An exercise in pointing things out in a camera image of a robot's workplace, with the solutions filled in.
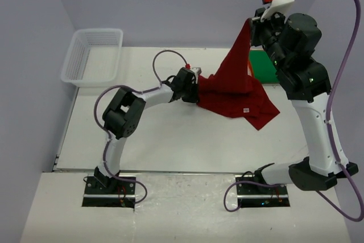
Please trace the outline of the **red t shirt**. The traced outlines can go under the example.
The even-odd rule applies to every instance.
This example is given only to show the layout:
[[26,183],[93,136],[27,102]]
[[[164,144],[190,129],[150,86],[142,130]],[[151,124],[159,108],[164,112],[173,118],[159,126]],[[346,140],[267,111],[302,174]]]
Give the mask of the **red t shirt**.
[[280,111],[261,82],[248,75],[250,36],[247,19],[218,70],[208,77],[198,77],[197,106],[227,118],[243,117],[260,130]]

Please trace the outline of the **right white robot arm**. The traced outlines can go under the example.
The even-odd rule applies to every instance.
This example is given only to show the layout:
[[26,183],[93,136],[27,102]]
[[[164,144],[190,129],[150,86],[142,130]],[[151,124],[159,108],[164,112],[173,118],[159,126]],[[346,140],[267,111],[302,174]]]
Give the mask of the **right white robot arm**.
[[308,156],[296,163],[270,163],[257,169],[254,188],[267,193],[274,184],[294,184],[303,191],[326,191],[345,178],[358,173],[334,132],[339,157],[334,156],[327,126],[327,103],[332,87],[326,68],[312,57],[322,32],[314,18],[294,13],[285,17],[274,12],[263,19],[266,9],[259,8],[249,20],[251,45],[261,46],[276,69],[276,77],[299,116]]

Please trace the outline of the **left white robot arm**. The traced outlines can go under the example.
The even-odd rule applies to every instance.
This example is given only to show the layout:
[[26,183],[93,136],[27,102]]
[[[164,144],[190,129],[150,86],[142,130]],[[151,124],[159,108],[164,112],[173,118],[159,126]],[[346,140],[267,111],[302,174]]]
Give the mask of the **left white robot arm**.
[[116,85],[105,90],[117,92],[102,114],[103,124],[97,118],[98,97],[94,106],[94,119],[106,133],[106,145],[101,163],[94,170],[98,186],[105,193],[113,193],[118,187],[119,165],[127,138],[139,124],[144,110],[153,106],[170,103],[179,99],[184,102],[198,102],[198,77],[200,67],[182,67],[176,76],[162,81],[158,87],[137,91],[124,85]]

